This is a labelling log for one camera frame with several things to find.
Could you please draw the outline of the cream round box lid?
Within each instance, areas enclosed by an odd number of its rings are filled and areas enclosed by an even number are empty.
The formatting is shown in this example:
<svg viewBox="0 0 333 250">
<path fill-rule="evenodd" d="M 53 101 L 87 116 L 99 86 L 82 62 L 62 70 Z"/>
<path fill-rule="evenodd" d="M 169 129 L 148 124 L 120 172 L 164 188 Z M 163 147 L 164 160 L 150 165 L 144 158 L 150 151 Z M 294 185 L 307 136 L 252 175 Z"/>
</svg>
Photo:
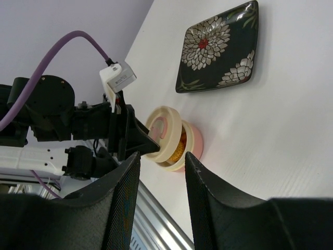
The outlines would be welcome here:
<svg viewBox="0 0 333 250">
<path fill-rule="evenodd" d="M 160 146 L 158 152 L 147 154 L 146 157 L 156 163 L 167 161 L 176 151 L 180 141 L 180 114 L 174 108 L 160 106 L 149 115 L 145 126 L 149 129 L 148 135 Z"/>
</svg>

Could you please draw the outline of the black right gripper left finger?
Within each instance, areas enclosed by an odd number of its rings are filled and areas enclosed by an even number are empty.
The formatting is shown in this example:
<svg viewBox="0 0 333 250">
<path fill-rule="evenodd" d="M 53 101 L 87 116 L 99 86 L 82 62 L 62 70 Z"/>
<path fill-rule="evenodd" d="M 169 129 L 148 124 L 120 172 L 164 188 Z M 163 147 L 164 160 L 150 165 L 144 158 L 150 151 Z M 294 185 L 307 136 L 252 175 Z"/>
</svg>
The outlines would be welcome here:
<svg viewBox="0 0 333 250">
<path fill-rule="evenodd" d="M 1 249 L 129 249 L 140 154 L 62 199 L 1 195 Z"/>
</svg>

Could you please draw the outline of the orange round cracker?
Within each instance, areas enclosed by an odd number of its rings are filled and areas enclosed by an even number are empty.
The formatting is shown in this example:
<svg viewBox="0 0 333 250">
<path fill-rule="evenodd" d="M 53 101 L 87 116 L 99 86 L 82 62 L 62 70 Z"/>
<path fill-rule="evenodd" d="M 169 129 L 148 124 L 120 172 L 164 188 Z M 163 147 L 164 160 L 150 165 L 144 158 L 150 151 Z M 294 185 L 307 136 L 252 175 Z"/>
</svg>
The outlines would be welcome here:
<svg viewBox="0 0 333 250">
<path fill-rule="evenodd" d="M 187 135 L 186 135 L 186 132 L 183 132 L 181 134 L 180 141 L 177 145 L 176 150 L 170 156 L 170 158 L 167 160 L 167 162 L 170 164 L 173 164 L 173 163 L 179 161 L 185 151 L 186 144 L 187 144 Z"/>
</svg>

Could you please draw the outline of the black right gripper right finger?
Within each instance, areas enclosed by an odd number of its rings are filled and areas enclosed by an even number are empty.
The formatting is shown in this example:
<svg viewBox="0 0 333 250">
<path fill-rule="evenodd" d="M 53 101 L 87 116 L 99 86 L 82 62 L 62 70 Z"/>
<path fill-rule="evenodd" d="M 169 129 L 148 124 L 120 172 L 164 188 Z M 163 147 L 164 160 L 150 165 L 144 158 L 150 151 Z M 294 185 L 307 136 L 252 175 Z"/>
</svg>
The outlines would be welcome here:
<svg viewBox="0 0 333 250">
<path fill-rule="evenodd" d="M 185 155 L 195 249 L 332 249 L 332 199 L 252 196 Z"/>
</svg>

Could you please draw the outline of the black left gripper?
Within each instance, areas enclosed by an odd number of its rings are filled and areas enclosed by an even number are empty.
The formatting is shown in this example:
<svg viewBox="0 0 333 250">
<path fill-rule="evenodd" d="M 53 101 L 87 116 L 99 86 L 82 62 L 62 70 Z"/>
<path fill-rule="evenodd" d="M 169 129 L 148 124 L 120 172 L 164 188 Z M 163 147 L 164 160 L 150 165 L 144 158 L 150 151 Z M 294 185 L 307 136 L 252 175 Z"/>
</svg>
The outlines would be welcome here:
<svg viewBox="0 0 333 250">
<path fill-rule="evenodd" d="M 143 124 L 136 118 L 132 105 L 123 101 L 113 112 L 108 102 L 91 108 L 76 109 L 71 119 L 74 140 L 107 140 L 107 150 L 126 160 L 133 153 L 155 153 L 160 146 L 148 136 Z"/>
</svg>

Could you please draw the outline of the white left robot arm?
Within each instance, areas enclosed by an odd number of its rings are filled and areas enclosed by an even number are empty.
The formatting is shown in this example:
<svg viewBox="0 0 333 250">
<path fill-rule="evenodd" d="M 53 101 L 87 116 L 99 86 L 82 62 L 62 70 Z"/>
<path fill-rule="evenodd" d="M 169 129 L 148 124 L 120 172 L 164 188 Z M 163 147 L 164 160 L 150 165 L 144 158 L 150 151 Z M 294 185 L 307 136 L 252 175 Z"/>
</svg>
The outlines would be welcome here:
<svg viewBox="0 0 333 250">
<path fill-rule="evenodd" d="M 160 150 L 122 93 L 116 94 L 114 106 L 109 97 L 96 105 L 74 101 L 74 90 L 66 80 L 42 76 L 18 115 L 1 132 L 1 145 L 26 146 L 29 130 L 39 142 L 92 140 L 93 148 L 65 150 L 68 160 L 60 173 L 81 181 L 103 177 L 135 152 L 146 155 Z M 96 145 L 100 140 L 105 147 Z"/>
</svg>

